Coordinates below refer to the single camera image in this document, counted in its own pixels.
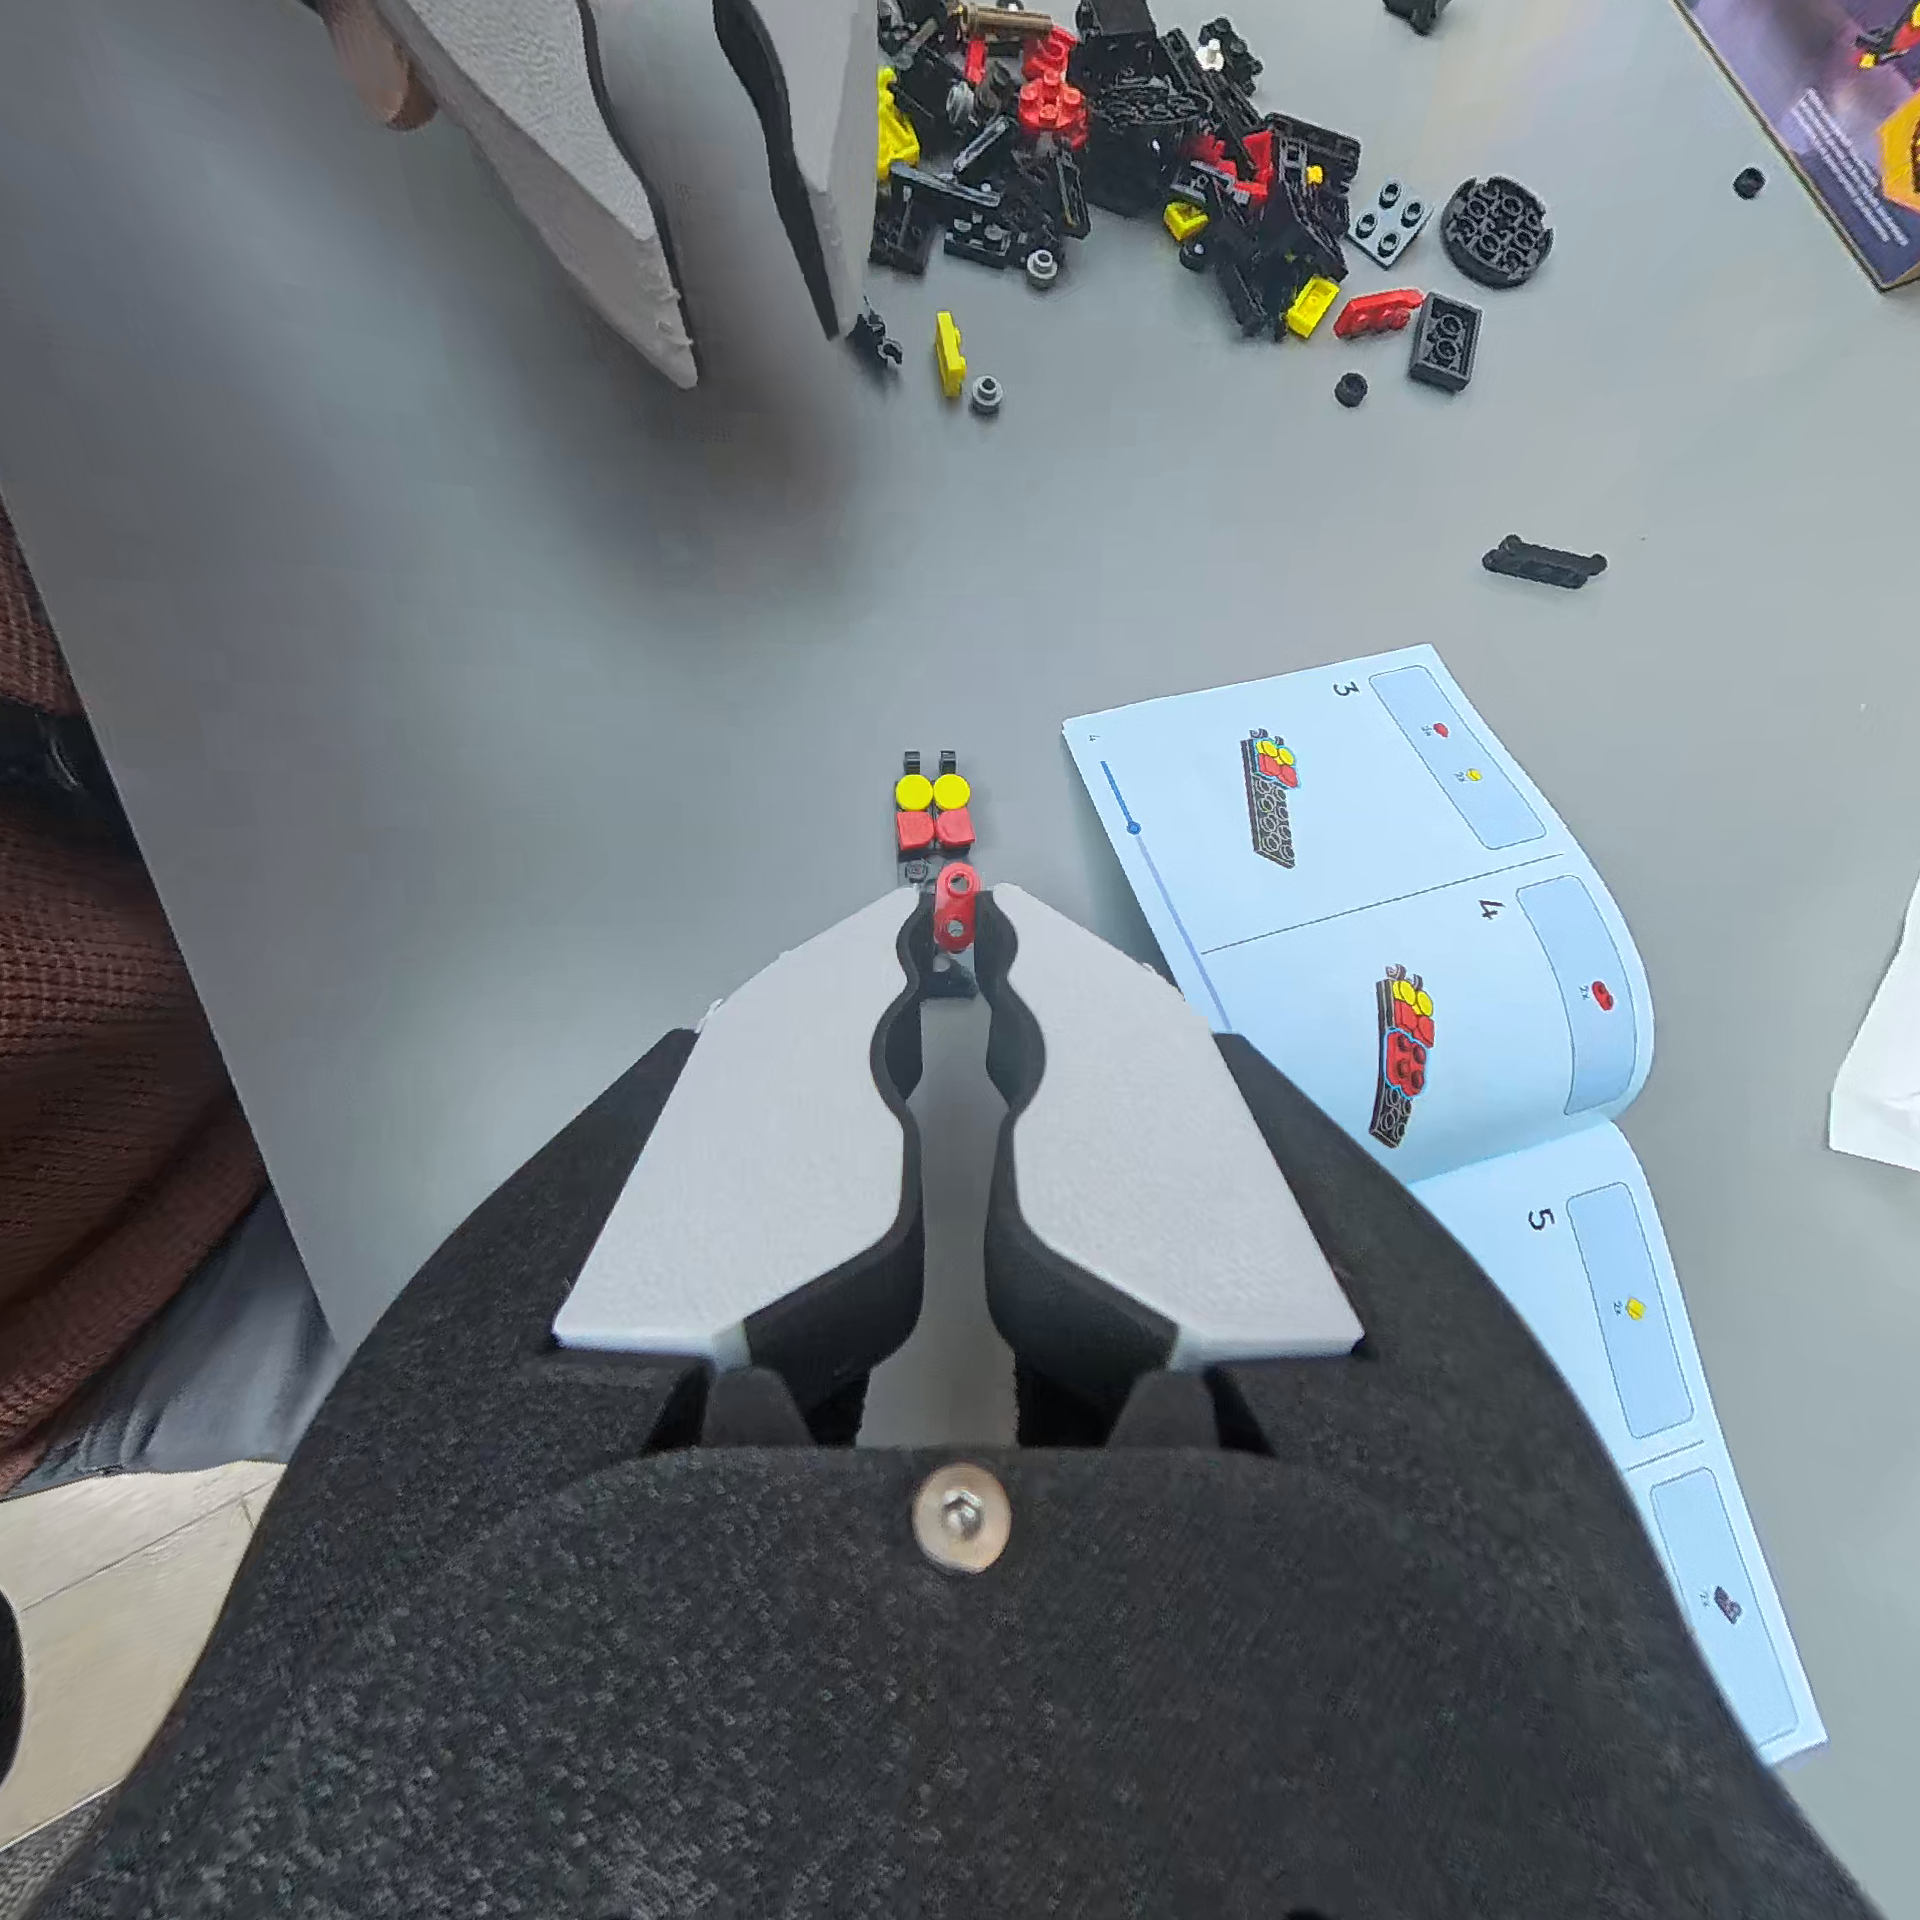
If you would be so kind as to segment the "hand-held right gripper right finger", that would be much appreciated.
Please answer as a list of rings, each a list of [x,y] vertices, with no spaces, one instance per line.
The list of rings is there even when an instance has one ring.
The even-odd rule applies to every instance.
[[[982,1263],[1034,1374],[1343,1358],[1359,1318],[1209,1021],[1159,972],[1001,882],[981,901],[1006,1116]]]

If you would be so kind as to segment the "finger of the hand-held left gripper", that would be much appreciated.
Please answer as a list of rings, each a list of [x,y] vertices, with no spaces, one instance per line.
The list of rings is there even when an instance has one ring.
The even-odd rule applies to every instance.
[[[829,341],[862,307],[878,154],[875,3],[715,3],[715,37],[759,117],[774,210]]]
[[[637,356],[700,384],[670,228],[614,127],[588,3],[379,3],[425,92]]]

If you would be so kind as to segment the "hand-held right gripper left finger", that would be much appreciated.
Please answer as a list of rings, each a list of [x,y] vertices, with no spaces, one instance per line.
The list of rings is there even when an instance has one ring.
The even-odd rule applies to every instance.
[[[893,888],[721,998],[558,1310],[571,1352],[867,1374],[905,1341],[918,1173],[885,1045],[917,1008]]]

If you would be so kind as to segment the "pile of black bricks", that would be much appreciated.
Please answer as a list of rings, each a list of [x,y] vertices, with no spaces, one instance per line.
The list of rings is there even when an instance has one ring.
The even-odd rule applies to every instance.
[[[873,268],[922,276],[941,250],[1042,283],[1103,210],[1163,226],[1243,336],[1306,341],[1333,308],[1359,142],[1262,107],[1228,16],[901,3],[878,44]]]

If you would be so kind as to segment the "black plate with coloured tiles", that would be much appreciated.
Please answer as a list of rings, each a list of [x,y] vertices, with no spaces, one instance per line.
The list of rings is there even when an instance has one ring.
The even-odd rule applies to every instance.
[[[971,783],[961,772],[955,751],[941,749],[938,763],[925,762],[918,749],[903,751],[893,811],[898,879],[938,907],[945,903],[941,887],[949,867],[965,867],[963,879],[974,878],[970,867],[977,845]],[[940,925],[941,917],[935,911],[925,997],[971,1002],[977,998],[971,948],[941,947]]]

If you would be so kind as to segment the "person's left hand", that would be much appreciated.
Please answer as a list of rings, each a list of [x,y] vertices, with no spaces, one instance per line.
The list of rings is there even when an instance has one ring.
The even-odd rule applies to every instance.
[[[430,86],[374,3],[308,6],[317,13],[354,99],[374,123],[411,133],[436,117]]]

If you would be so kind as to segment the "open blue instruction booklet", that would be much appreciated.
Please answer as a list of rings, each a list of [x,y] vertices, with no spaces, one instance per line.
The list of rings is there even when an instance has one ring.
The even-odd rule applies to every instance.
[[[1500,1284],[1614,1458],[1764,1763],[1826,1741],[1615,1118],[1657,1023],[1595,867],[1433,647],[1074,715],[1187,998]]]

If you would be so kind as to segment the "person's grey trousers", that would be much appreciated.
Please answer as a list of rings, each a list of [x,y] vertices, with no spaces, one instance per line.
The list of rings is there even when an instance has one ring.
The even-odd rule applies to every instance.
[[[286,1462],[345,1364],[274,1191],[53,1426],[21,1496]]]

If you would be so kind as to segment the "person's brown knit sweater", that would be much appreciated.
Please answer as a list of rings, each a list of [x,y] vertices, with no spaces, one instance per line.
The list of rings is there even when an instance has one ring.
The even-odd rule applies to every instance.
[[[3,1491],[268,1186],[3,519]]]

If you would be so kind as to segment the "black round plate brick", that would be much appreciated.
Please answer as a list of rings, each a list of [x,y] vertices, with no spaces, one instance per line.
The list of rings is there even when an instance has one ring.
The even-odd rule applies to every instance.
[[[1470,178],[1437,216],[1442,250],[1457,272],[1489,290],[1527,283],[1551,251],[1546,203],[1509,175]]]

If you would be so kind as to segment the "plain white paper bag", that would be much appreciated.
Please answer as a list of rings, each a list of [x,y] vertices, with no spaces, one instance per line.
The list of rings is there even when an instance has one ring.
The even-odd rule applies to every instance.
[[[1917,884],[1898,951],[1831,1091],[1829,1148],[1917,1170]]]

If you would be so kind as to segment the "purple spider toy box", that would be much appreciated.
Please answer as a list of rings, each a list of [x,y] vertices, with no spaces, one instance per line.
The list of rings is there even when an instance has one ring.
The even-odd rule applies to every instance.
[[[1682,3],[1727,82],[1882,288],[1917,275],[1917,5]]]

